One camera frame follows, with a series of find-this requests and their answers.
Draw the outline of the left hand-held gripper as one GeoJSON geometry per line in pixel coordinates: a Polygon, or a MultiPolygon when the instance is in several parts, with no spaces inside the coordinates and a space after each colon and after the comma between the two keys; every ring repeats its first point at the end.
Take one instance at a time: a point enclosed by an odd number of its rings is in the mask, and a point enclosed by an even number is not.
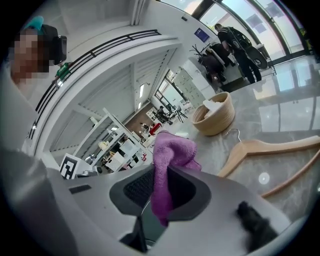
{"type": "Polygon", "coordinates": [[[66,153],[60,165],[60,174],[65,180],[73,180],[76,177],[78,160],[73,155],[66,153]]]}

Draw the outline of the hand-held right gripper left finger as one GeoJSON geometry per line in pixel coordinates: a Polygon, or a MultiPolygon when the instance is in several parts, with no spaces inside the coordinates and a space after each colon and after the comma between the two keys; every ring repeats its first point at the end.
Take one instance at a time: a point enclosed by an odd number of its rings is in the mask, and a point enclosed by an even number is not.
{"type": "Polygon", "coordinates": [[[148,256],[142,213],[153,185],[153,165],[73,180],[52,170],[51,186],[76,256],[148,256]]]}

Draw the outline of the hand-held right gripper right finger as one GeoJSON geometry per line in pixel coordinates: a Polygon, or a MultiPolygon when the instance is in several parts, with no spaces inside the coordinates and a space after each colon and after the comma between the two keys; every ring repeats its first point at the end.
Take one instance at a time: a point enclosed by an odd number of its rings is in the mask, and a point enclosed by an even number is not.
{"type": "Polygon", "coordinates": [[[281,210],[236,181],[177,166],[170,166],[167,174],[173,194],[187,198],[168,215],[168,227],[152,256],[244,256],[249,234],[236,214],[243,201],[277,233],[291,225],[281,210]]]}

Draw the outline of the purple cloth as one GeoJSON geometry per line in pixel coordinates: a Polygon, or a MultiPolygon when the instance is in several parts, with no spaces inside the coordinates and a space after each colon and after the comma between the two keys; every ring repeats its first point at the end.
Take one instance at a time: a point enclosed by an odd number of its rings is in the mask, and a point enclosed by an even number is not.
{"type": "Polygon", "coordinates": [[[200,171],[201,165],[195,160],[197,144],[184,137],[160,131],[154,142],[153,164],[154,183],[151,195],[151,210],[160,224],[168,226],[168,214],[173,210],[172,196],[168,185],[168,166],[178,166],[200,171]]]}

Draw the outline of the white shelving unit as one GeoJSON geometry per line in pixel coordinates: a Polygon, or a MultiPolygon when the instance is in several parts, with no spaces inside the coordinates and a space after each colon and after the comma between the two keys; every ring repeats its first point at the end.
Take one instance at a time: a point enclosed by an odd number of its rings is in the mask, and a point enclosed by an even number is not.
{"type": "Polygon", "coordinates": [[[115,115],[105,115],[80,142],[73,155],[91,167],[115,173],[152,163],[152,152],[115,115]]]}

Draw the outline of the woven round basket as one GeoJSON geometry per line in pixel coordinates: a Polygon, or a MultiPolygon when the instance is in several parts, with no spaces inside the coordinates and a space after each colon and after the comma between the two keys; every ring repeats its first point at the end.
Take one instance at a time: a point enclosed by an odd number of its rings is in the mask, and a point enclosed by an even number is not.
{"type": "Polygon", "coordinates": [[[209,99],[218,103],[217,110],[209,110],[204,104],[198,106],[192,116],[193,126],[204,136],[215,136],[227,129],[236,112],[229,92],[221,92],[209,99]]]}

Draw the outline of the black railing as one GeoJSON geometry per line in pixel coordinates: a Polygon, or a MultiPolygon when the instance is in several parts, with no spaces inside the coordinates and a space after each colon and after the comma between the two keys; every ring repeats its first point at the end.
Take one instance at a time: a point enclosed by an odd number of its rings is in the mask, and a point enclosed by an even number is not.
{"type": "Polygon", "coordinates": [[[138,32],[133,32],[129,34],[125,34],[116,38],[113,38],[109,41],[106,41],[89,51],[85,52],[83,55],[78,57],[75,61],[73,61],[66,71],[62,73],[62,75],[59,75],[58,78],[54,79],[49,87],[46,89],[42,97],[40,98],[35,111],[37,112],[37,118],[33,122],[33,125],[28,132],[27,138],[32,140],[35,134],[35,131],[37,129],[37,125],[40,121],[40,118],[42,114],[44,113],[44,110],[46,109],[49,102],[52,100],[54,95],[57,93],[57,91],[60,89],[60,87],[63,85],[65,81],[69,79],[69,77],[76,72],[79,68],[81,68],[84,64],[88,63],[89,61],[96,58],[98,55],[113,49],[119,45],[135,41],[137,39],[143,39],[153,36],[160,36],[161,33],[158,32],[156,29],[150,29],[150,30],[143,30],[138,32]]]}

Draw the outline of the white locker cabinet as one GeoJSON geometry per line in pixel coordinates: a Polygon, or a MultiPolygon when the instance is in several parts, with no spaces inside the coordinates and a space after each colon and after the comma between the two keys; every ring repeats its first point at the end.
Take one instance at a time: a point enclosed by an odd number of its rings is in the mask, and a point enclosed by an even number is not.
{"type": "Polygon", "coordinates": [[[204,95],[194,82],[197,75],[200,74],[199,70],[191,63],[185,67],[179,66],[173,80],[174,84],[194,106],[201,105],[205,100],[204,95]]]}

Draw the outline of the black framed window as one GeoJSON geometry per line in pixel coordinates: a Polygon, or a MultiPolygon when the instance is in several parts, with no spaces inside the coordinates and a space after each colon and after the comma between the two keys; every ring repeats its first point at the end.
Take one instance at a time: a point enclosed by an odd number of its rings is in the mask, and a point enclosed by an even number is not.
{"type": "Polygon", "coordinates": [[[243,33],[274,64],[307,56],[305,29],[281,0],[158,0],[211,29],[215,24],[243,33]]]}

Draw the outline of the blue wall poster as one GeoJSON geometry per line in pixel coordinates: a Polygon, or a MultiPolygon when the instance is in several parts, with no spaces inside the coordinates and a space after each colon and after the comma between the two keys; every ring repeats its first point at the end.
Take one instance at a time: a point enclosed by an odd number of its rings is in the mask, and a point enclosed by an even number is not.
{"type": "Polygon", "coordinates": [[[201,28],[198,28],[194,32],[194,35],[197,38],[199,38],[203,43],[205,43],[210,38],[210,36],[205,31],[203,31],[201,28]]]}

